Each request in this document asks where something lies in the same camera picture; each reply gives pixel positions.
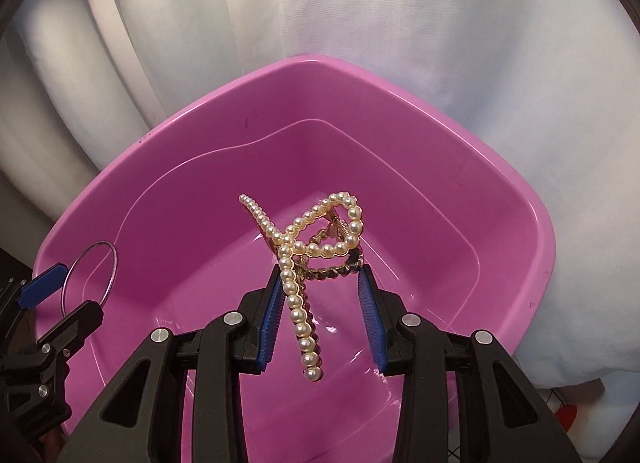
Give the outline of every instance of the pink tub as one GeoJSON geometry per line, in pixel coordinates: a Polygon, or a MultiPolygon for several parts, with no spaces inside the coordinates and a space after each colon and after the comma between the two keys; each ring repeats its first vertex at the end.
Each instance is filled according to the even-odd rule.
{"type": "MultiPolygon", "coordinates": [[[[513,352],[555,256],[533,189],[429,104],[340,60],[296,57],[214,91],[141,138],[47,236],[36,273],[69,265],[98,239],[120,257],[104,324],[70,361],[66,427],[152,329],[201,328],[266,284],[274,258],[239,194],[282,227],[340,190],[364,209],[364,252],[381,287],[441,329],[488,329],[513,352]]],[[[111,269],[104,253],[79,264],[68,309],[99,298],[111,269]]],[[[250,461],[390,461],[402,381],[374,369],[356,277],[311,282],[308,294],[325,377],[303,379],[283,319],[267,372],[241,380],[250,461]],[[299,443],[303,433],[313,442],[299,443]]],[[[52,297],[38,308],[38,334],[59,319],[52,297]]]]}

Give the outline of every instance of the blue gripper pad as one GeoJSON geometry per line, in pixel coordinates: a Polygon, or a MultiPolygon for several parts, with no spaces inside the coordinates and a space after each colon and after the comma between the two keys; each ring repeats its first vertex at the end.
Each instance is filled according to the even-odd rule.
{"type": "Polygon", "coordinates": [[[51,266],[22,289],[18,306],[31,309],[58,291],[65,283],[69,269],[62,263],[51,266]]]}
{"type": "Polygon", "coordinates": [[[374,364],[378,366],[380,373],[386,374],[389,362],[386,355],[385,328],[373,294],[374,291],[379,290],[377,288],[373,289],[369,282],[366,269],[363,266],[358,271],[358,298],[360,299],[362,318],[364,319],[364,327],[367,331],[367,337],[369,338],[371,358],[374,364]]]}
{"type": "Polygon", "coordinates": [[[264,313],[264,319],[260,326],[260,340],[258,342],[256,363],[261,371],[267,368],[267,364],[271,362],[271,358],[273,357],[273,348],[276,344],[276,335],[278,334],[283,305],[284,292],[282,290],[282,280],[278,276],[276,283],[273,284],[267,310],[264,313]]]}

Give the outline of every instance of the hair clip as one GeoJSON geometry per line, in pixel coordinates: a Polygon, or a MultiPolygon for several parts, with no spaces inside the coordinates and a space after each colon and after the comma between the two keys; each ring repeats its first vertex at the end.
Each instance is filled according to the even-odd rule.
{"type": "Polygon", "coordinates": [[[362,266],[362,252],[358,249],[360,235],[364,229],[362,208],[358,206],[357,198],[348,192],[330,194],[301,217],[295,218],[293,223],[281,232],[253,199],[242,194],[239,200],[254,216],[262,236],[278,258],[282,289],[290,309],[289,317],[298,338],[302,364],[305,366],[304,375],[307,380],[318,382],[322,378],[322,361],[318,354],[318,338],[314,334],[312,315],[306,298],[305,279],[333,279],[339,275],[355,273],[362,266]],[[339,206],[347,210],[350,220],[348,223],[337,215],[335,208],[339,206]],[[311,237],[308,243],[297,240],[300,232],[322,217],[329,221],[327,228],[311,237]],[[329,237],[335,237],[338,241],[333,245],[321,245],[321,242],[329,237]],[[332,259],[347,254],[347,262],[339,266],[318,269],[307,266],[308,260],[313,257],[332,259]]]}

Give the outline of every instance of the white fabric backdrop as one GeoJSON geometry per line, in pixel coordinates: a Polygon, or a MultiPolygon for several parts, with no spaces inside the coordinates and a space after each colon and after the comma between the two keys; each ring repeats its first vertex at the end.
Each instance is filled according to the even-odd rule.
{"type": "MultiPolygon", "coordinates": [[[[281,56],[322,53],[407,88],[486,141],[538,191],[558,242],[518,359],[540,387],[622,371],[607,393],[626,396],[624,424],[639,397],[621,389],[640,382],[640,36],[618,0],[116,1],[168,114],[281,56]]],[[[27,0],[17,26],[96,165],[145,132],[85,0],[27,0]]],[[[39,207],[61,201],[0,169],[39,207]]],[[[601,455],[615,430],[583,451],[601,455]]]]}
{"type": "Polygon", "coordinates": [[[13,28],[0,40],[0,166],[54,220],[98,172],[58,116],[13,28]]]}

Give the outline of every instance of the silver bolt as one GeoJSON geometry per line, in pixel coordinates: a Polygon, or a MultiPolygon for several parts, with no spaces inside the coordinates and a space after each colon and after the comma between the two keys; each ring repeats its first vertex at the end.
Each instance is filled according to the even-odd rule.
{"type": "Polygon", "coordinates": [[[169,338],[169,330],[165,328],[154,329],[151,333],[151,340],[153,342],[164,342],[169,338]]]}
{"type": "Polygon", "coordinates": [[[476,331],[476,340],[480,344],[491,344],[491,342],[494,341],[494,336],[488,331],[481,329],[480,331],[476,331]]]}
{"type": "Polygon", "coordinates": [[[409,326],[411,328],[420,326],[420,317],[415,315],[415,313],[407,313],[402,315],[402,324],[405,326],[409,326]]]}
{"type": "Polygon", "coordinates": [[[229,326],[235,326],[242,322],[242,313],[239,313],[238,311],[230,311],[222,320],[225,321],[225,324],[229,324],[229,326]]]}

